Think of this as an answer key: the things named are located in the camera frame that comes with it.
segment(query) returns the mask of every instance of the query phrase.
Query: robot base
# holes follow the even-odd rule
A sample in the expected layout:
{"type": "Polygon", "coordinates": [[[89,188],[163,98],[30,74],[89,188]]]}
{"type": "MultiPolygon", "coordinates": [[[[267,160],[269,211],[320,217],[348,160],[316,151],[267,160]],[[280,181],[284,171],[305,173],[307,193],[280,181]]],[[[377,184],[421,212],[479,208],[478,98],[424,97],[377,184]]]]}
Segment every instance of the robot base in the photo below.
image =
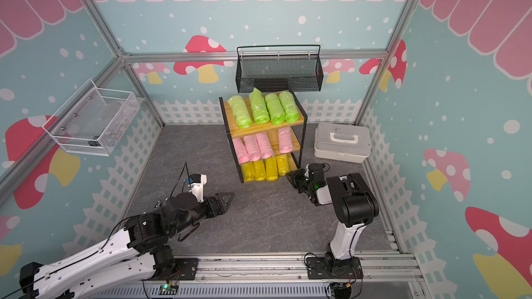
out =
{"type": "Polygon", "coordinates": [[[307,274],[309,279],[362,279],[360,259],[353,257],[346,260],[337,260],[332,254],[325,257],[307,257],[307,274]]]}

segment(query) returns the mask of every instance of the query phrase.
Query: gray floor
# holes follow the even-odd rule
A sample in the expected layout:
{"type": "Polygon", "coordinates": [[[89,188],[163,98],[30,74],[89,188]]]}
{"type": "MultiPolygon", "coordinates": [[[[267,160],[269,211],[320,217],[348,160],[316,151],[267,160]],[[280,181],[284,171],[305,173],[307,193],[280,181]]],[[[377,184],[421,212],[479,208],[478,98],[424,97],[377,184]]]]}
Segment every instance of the gray floor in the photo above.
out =
{"type": "MultiPolygon", "coordinates": [[[[307,125],[302,164],[329,163],[327,176],[363,174],[360,164],[316,159],[316,127],[307,125]]],[[[226,214],[204,220],[185,241],[171,239],[175,254],[325,251],[334,237],[337,219],[333,206],[315,207],[305,195],[297,194],[286,178],[240,183],[223,125],[166,126],[128,216],[149,212],[157,200],[168,197],[185,161],[191,174],[207,174],[205,196],[233,192],[235,197],[226,214]]],[[[380,217],[364,230],[355,249],[390,249],[380,217]]]]}

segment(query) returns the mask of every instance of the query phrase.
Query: black wire basket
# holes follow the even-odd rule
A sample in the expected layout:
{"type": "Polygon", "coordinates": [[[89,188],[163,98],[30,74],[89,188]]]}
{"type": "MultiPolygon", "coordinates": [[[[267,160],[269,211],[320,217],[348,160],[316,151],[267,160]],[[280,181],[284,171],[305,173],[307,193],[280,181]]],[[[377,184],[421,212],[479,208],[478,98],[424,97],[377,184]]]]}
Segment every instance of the black wire basket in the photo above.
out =
{"type": "Polygon", "coordinates": [[[323,69],[319,45],[237,47],[236,86],[239,93],[320,91],[323,69]]]}

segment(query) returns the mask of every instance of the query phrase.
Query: pink rolled bag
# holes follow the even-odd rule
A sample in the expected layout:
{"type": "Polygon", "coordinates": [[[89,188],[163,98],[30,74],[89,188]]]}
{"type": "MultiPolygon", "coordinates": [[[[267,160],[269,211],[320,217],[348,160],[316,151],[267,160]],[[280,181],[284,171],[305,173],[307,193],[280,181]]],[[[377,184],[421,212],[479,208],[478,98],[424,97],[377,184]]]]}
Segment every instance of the pink rolled bag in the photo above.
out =
{"type": "Polygon", "coordinates": [[[255,135],[244,136],[244,145],[246,146],[247,155],[251,162],[255,162],[261,159],[261,152],[257,143],[255,135]]]}
{"type": "Polygon", "coordinates": [[[273,156],[273,149],[271,148],[270,140],[268,138],[268,133],[262,132],[255,135],[257,138],[257,143],[259,144],[259,151],[261,152],[261,157],[263,159],[270,158],[273,156]]]}
{"type": "Polygon", "coordinates": [[[277,130],[279,136],[279,152],[286,154],[294,149],[290,127],[283,127],[277,130]]]}
{"type": "Polygon", "coordinates": [[[244,147],[244,144],[239,137],[233,139],[233,145],[235,146],[238,162],[240,164],[249,162],[249,156],[247,155],[246,147],[244,147]]]}

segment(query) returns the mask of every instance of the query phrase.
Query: white picket fence illustration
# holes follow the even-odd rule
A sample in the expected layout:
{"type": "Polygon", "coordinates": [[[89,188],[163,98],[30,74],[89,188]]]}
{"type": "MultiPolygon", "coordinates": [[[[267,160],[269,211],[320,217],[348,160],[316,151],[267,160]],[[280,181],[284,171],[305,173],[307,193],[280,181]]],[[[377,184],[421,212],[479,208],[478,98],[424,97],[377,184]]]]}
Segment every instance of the white picket fence illustration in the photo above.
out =
{"type": "MultiPolygon", "coordinates": [[[[223,123],[220,104],[211,100],[208,100],[207,103],[202,103],[199,100],[196,103],[191,103],[188,100],[185,103],[175,101],[174,104],[168,101],[160,104],[155,101],[154,104],[165,123],[223,123]]],[[[352,123],[359,113],[362,100],[358,100],[355,103],[351,103],[351,100],[345,103],[341,103],[340,100],[336,100],[334,103],[326,100],[320,103],[316,99],[313,103],[310,103],[305,99],[301,106],[305,109],[310,123],[352,123]]]]}
{"type": "Polygon", "coordinates": [[[416,255],[431,294],[435,298],[454,299],[457,285],[445,277],[443,270],[446,262],[436,257],[436,241],[429,239],[425,232],[427,223],[418,217],[419,206],[410,199],[412,191],[404,186],[406,178],[399,175],[400,166],[394,163],[394,154],[389,152],[390,144],[385,142],[385,133],[380,132],[372,108],[366,111],[362,125],[370,131],[372,147],[369,160],[391,212],[392,222],[400,229],[400,233],[396,234],[399,236],[397,239],[404,242],[408,253],[416,255]]]}
{"type": "Polygon", "coordinates": [[[71,256],[105,239],[123,217],[160,130],[148,111],[141,111],[140,116],[137,115],[137,123],[138,126],[132,129],[132,136],[126,137],[128,144],[121,146],[122,155],[114,157],[116,165],[108,168],[109,178],[100,181],[102,190],[93,194],[94,205],[83,209],[86,217],[83,224],[74,225],[74,240],[63,244],[65,256],[71,256]]]}

